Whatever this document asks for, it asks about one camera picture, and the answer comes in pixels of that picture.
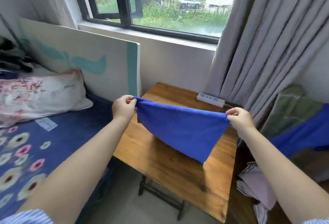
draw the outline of car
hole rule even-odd
[[[206,0],[207,7],[229,6],[231,4],[229,0]]]
[[[199,9],[201,7],[201,2],[195,0],[179,0],[178,3],[180,9]]]

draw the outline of floor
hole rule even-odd
[[[126,164],[119,165],[114,178],[107,196],[88,224],[218,224],[214,218],[188,203],[185,204],[182,220],[177,221],[178,210],[147,191],[138,196],[142,174]],[[152,185],[165,194],[169,193],[154,183]]]

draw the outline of blue microfiber cloth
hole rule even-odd
[[[290,157],[308,147],[328,148],[328,130],[329,104],[324,104],[322,110],[305,123],[270,138],[270,141],[283,155]]]
[[[225,113],[136,99],[139,123],[167,145],[201,163],[230,125]]]

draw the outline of wooden table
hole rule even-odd
[[[209,111],[224,109],[196,99],[198,93],[157,83],[143,98]],[[203,164],[174,150],[137,122],[135,114],[114,156],[161,186],[225,222],[236,154],[236,131],[229,127]]]

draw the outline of floral bedsheet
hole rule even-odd
[[[14,214],[59,164],[111,121],[112,103],[89,99],[94,102],[89,109],[0,129],[0,220]]]

